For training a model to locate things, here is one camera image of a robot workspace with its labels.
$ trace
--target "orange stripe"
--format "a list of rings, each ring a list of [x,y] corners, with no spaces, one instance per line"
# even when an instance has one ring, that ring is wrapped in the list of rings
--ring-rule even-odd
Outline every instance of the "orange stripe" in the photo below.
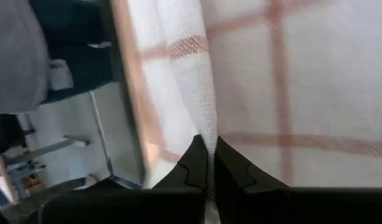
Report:
[[[230,144],[248,146],[279,146],[278,139],[280,138],[274,134],[253,135],[245,133],[222,134],[221,136]],[[382,158],[382,141],[305,134],[293,134],[291,139],[290,147],[322,149]]]
[[[242,28],[256,26],[258,24],[267,23],[267,21],[268,21],[268,18],[266,15],[266,11],[258,10],[251,14],[248,14],[230,21],[219,22],[209,27],[206,33],[207,33],[207,37],[211,39],[225,32],[231,32],[234,30],[242,29]]]
[[[271,22],[271,63],[273,70],[274,97],[277,109],[279,145],[281,147],[281,176],[285,183],[292,184],[291,121],[287,86],[286,50],[282,28],[282,0],[272,0],[269,19]]]
[[[279,1],[278,4],[282,5],[283,15],[288,16],[313,4],[318,4],[323,1],[333,2],[333,0],[282,0]],[[251,26],[258,26],[263,23],[269,23],[269,13],[270,8],[263,10],[260,9],[246,16],[238,17],[230,21],[219,22],[207,28],[207,37],[208,39],[212,39],[222,33],[233,32]]]
[[[142,51],[143,61],[157,60],[170,56],[172,60],[186,57],[197,53],[208,52],[208,41],[206,37],[192,36],[180,39],[168,47],[166,44],[159,44],[156,47]]]
[[[159,156],[163,160],[174,163],[174,164],[176,164],[180,160],[180,158],[182,157],[180,155],[177,155],[173,152],[169,152],[166,150],[162,150]]]
[[[169,56],[166,50],[166,44],[160,44],[156,47],[142,51],[140,55],[141,55],[141,60],[143,61],[156,60],[160,58],[166,58]]]
[[[134,119],[136,120],[143,156],[147,158],[146,161],[152,166],[156,158],[156,150],[155,147],[149,148],[148,145],[155,145],[159,148],[164,147],[162,130],[154,105],[148,94],[128,2],[111,0],[111,4],[119,49],[122,53],[124,69],[126,69],[124,75],[128,81],[128,85],[124,87],[130,90]]]

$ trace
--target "floor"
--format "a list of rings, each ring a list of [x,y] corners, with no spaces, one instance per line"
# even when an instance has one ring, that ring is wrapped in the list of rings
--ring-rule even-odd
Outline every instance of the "floor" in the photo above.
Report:
[[[118,84],[106,85],[94,93],[114,174],[141,184],[140,158],[130,143]],[[100,179],[109,176],[102,150],[103,143],[87,93],[42,105],[37,111],[30,113],[30,120],[36,130],[35,134],[27,137],[31,151],[58,142],[65,134],[91,140],[87,147],[69,146],[38,158],[39,162],[47,165],[40,173],[47,186],[87,174],[95,174]]]

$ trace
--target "dark pants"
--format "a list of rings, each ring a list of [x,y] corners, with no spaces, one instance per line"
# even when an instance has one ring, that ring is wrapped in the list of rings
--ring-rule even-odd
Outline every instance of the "dark pants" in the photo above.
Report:
[[[100,18],[101,1],[30,0],[45,35],[51,59],[66,61],[73,88],[49,91],[42,104],[86,93],[113,81],[109,48],[88,44],[108,41]]]

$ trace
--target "black object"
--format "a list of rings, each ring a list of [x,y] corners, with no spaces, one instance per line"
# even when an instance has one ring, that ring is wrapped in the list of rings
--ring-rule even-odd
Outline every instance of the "black object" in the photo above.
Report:
[[[42,223],[204,223],[207,150],[200,135],[151,190],[86,189],[48,202]]]
[[[24,130],[16,115],[0,114],[0,155],[16,146],[27,146]]]
[[[111,179],[105,179],[97,184],[86,188],[84,191],[92,191],[92,190],[112,190],[112,189],[126,189],[122,185],[116,183],[115,181]]]
[[[203,223],[207,150],[200,135],[151,190],[83,190],[51,200],[42,223]],[[292,188],[218,139],[216,200],[226,223],[382,223],[382,189]]]
[[[288,187],[222,138],[215,167],[221,223],[382,223],[382,189]]]
[[[29,135],[29,134],[34,134],[35,132],[36,132],[35,129],[29,129],[29,130],[24,131],[24,134]]]

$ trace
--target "white cloth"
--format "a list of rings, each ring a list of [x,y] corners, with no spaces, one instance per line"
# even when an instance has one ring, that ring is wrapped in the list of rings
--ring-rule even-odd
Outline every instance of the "white cloth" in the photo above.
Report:
[[[161,158],[220,135],[289,185],[382,187],[382,0],[129,5]]]

